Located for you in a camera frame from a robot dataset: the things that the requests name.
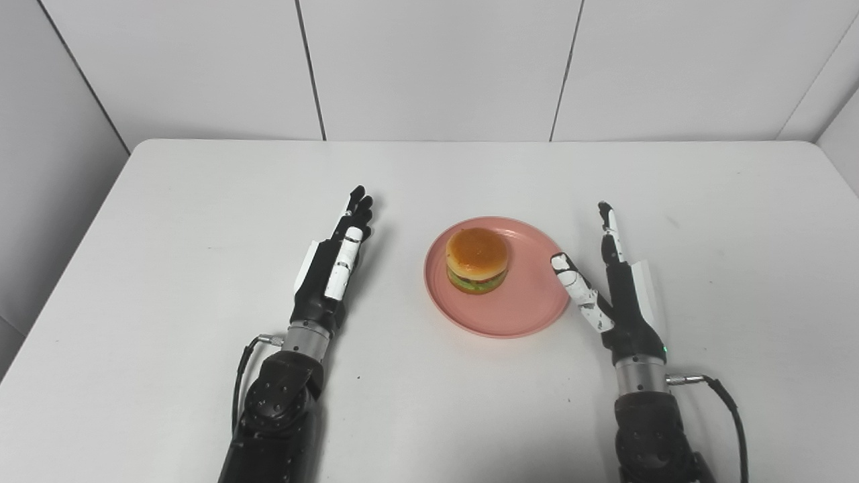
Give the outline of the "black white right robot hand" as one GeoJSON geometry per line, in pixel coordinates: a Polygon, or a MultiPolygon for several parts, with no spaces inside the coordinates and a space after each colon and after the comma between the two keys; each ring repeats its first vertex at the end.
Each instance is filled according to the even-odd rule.
{"type": "Polygon", "coordinates": [[[603,222],[601,256],[609,284],[609,299],[591,282],[564,252],[550,257],[550,266],[562,287],[584,318],[601,336],[611,352],[613,364],[627,358],[668,361],[665,345],[642,314],[634,269],[625,256],[613,206],[598,204],[603,222]]]}

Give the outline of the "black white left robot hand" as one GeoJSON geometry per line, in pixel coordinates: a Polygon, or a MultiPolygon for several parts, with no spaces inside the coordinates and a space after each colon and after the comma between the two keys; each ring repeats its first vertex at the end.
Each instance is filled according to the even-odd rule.
{"type": "Polygon", "coordinates": [[[331,236],[313,241],[295,285],[289,320],[316,324],[331,335],[346,318],[344,297],[360,259],[363,242],[372,235],[373,198],[359,184],[349,195],[331,236]]]}

